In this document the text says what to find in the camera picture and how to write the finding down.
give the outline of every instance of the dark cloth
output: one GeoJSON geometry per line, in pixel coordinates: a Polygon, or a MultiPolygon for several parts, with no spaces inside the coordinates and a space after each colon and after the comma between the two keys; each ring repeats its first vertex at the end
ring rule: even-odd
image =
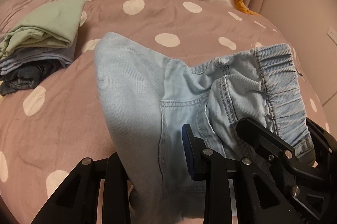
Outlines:
{"type": "Polygon", "coordinates": [[[45,78],[53,74],[61,67],[58,60],[32,61],[3,75],[0,80],[0,95],[4,96],[18,90],[34,89],[45,78]]]}

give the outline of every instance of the elastic waistband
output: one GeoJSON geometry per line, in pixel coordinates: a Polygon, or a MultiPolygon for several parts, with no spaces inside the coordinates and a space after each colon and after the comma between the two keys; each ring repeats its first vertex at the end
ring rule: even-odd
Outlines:
{"type": "Polygon", "coordinates": [[[267,105],[273,131],[295,148],[308,164],[315,159],[314,146],[306,126],[306,111],[300,95],[292,51],[287,44],[254,49],[267,94],[267,105]]]}

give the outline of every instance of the denim shorts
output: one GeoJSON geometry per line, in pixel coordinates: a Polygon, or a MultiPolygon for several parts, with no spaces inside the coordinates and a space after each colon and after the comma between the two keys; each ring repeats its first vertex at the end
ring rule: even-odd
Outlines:
{"type": "Polygon", "coordinates": [[[189,123],[206,146],[235,160],[266,162],[242,141],[237,121],[252,117],[314,161],[314,148],[287,44],[257,47],[195,67],[119,34],[95,48],[97,86],[116,151],[133,184],[133,223],[203,216],[204,181],[188,175],[181,128],[189,123]]]}

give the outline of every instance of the folded clothing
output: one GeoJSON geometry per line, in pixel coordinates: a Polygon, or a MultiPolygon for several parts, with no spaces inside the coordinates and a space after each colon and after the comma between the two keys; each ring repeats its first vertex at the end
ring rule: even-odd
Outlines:
{"type": "Polygon", "coordinates": [[[4,96],[18,90],[34,89],[45,78],[60,68],[58,60],[32,61],[0,77],[0,95],[4,96]]]}
{"type": "Polygon", "coordinates": [[[25,63],[40,60],[58,60],[62,67],[67,68],[74,62],[76,48],[75,37],[70,48],[24,47],[14,51],[12,55],[0,61],[0,75],[6,75],[25,63]]]}
{"type": "Polygon", "coordinates": [[[70,47],[80,25],[83,5],[83,0],[59,0],[34,9],[4,37],[0,60],[21,47],[70,47]]]}
{"type": "Polygon", "coordinates": [[[315,160],[287,44],[256,47],[190,68],[108,33],[95,47],[95,66],[107,127],[134,187],[134,224],[203,216],[206,185],[188,174],[181,133],[185,123],[208,148],[235,160],[249,157],[268,175],[268,163],[235,131],[241,118],[254,118],[281,137],[302,162],[315,160]]]}

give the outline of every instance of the polka dot blanket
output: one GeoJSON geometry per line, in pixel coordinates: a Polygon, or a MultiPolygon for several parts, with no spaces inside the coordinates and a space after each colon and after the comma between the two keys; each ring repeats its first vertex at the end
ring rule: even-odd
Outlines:
{"type": "MultiPolygon", "coordinates": [[[[16,11],[17,19],[25,8],[16,11]]],[[[114,152],[93,60],[93,49],[107,32],[188,66],[257,46],[288,43],[262,16],[198,0],[92,0],[85,3],[82,17],[75,62],[36,89],[7,95],[0,104],[0,191],[20,224],[31,223],[82,158],[99,160],[114,152]]],[[[0,23],[0,31],[10,28],[6,18],[0,23]]],[[[294,48],[293,57],[307,115],[329,130],[294,48]]]]}

